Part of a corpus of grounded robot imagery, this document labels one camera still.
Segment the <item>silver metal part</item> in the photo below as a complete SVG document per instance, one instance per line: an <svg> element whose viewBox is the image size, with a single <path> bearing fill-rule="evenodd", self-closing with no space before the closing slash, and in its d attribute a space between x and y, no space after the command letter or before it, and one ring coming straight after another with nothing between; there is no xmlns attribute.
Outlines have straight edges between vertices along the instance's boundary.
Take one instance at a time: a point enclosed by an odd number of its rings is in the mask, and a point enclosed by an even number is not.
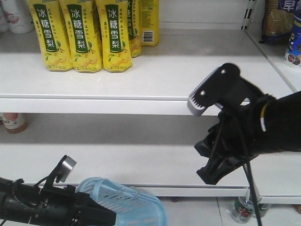
<svg viewBox="0 0 301 226"><path fill-rule="evenodd" d="M68 175L72 172L74 166L76 165L76 161L74 161L71 157L67 156L67 158L63 161L58 173L62 175L62 182L65 182Z"/></svg>
<svg viewBox="0 0 301 226"><path fill-rule="evenodd" d="M210 75L208 75L194 90L192 93L190 93L187 101L187 106L189 110L195 115L195 116L201 116L205 110L208 108L206 106L202 106L200 103L198 103L195 99L195 94L199 90L199 88L219 69L216 68L213 72L211 72ZM202 90L200 93L202 96L206 94L206 90Z"/></svg>

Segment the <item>snack package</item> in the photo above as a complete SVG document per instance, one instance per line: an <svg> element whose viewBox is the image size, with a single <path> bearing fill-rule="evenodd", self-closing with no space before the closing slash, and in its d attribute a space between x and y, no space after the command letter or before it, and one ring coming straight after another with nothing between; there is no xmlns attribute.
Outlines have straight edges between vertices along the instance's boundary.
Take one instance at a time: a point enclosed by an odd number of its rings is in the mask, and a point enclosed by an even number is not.
<svg viewBox="0 0 301 226"><path fill-rule="evenodd" d="M293 32L285 52L285 64L297 70L301 70L301 12L295 11Z"/></svg>
<svg viewBox="0 0 301 226"><path fill-rule="evenodd" d="M298 0L266 0L261 37L264 42L287 41L292 32L297 3Z"/></svg>

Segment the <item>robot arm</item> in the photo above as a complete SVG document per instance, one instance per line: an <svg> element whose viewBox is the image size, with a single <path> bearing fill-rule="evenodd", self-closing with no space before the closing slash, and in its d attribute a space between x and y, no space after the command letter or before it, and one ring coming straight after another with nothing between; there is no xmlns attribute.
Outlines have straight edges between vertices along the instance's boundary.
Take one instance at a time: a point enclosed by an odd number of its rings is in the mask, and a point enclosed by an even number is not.
<svg viewBox="0 0 301 226"><path fill-rule="evenodd" d="M43 188L0 178L0 218L41 226L112 226L116 213L93 201L89 194L75 187L54 187L65 181L76 162L65 155L45 178Z"/></svg>
<svg viewBox="0 0 301 226"><path fill-rule="evenodd" d="M197 171L206 184L217 184L259 154L301 151L301 92L277 100L241 78L237 66L224 64L189 96L188 107L196 116L212 105L221 108L220 122L195 145L209 158Z"/></svg>

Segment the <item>blue plastic basket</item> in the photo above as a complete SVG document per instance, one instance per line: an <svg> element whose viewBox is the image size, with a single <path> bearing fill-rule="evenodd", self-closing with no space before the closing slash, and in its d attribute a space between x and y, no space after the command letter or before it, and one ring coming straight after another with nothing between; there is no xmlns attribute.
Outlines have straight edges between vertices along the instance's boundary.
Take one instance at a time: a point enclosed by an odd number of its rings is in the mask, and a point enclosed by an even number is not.
<svg viewBox="0 0 301 226"><path fill-rule="evenodd" d="M156 196L103 178L88 178L76 191L116 212L115 226L167 226L166 210Z"/></svg>

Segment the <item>white shelf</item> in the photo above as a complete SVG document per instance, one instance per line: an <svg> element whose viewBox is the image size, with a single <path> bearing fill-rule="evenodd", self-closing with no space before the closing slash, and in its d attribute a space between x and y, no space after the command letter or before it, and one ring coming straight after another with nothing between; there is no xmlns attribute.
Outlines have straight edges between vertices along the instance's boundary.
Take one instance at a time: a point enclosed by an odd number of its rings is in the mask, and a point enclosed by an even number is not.
<svg viewBox="0 0 301 226"><path fill-rule="evenodd" d="M292 91L300 91L301 71L293 69L284 63L285 50L288 44L260 44L258 41L261 40L261 25L257 23L251 24L247 32L258 49L263 53Z"/></svg>
<svg viewBox="0 0 301 226"><path fill-rule="evenodd" d="M35 32L7 32L1 42L0 112L190 115L190 92L226 62L237 64L242 76L265 93L291 93L240 30L162 30L160 44L143 48L124 73L48 72ZM205 115L218 112L211 107Z"/></svg>
<svg viewBox="0 0 301 226"><path fill-rule="evenodd" d="M214 117L31 114L28 121L20 134L8 134L3 126L0 130L3 178L36 183L67 154L78 162L68 184L103 177L157 196L246 194L242 169L217 186L206 185L196 174L207 158L193 146Z"/></svg>
<svg viewBox="0 0 301 226"><path fill-rule="evenodd" d="M300 204L300 152L262 154L251 161L261 202Z"/></svg>

